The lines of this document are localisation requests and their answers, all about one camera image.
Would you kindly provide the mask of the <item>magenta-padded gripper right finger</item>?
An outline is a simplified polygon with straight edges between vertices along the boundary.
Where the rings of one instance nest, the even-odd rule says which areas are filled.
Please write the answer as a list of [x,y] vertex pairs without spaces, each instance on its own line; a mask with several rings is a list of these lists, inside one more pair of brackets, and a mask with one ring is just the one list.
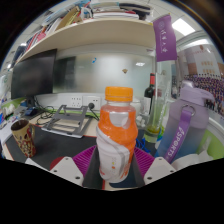
[[133,170],[138,187],[148,185],[175,172],[175,169],[163,158],[134,149]]

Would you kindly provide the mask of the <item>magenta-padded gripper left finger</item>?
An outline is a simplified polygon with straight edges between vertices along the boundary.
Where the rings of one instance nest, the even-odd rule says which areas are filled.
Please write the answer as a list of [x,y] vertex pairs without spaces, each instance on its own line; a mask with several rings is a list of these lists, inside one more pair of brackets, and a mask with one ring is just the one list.
[[74,157],[63,157],[50,172],[84,188],[97,189],[101,183],[97,165],[97,147],[91,146]]

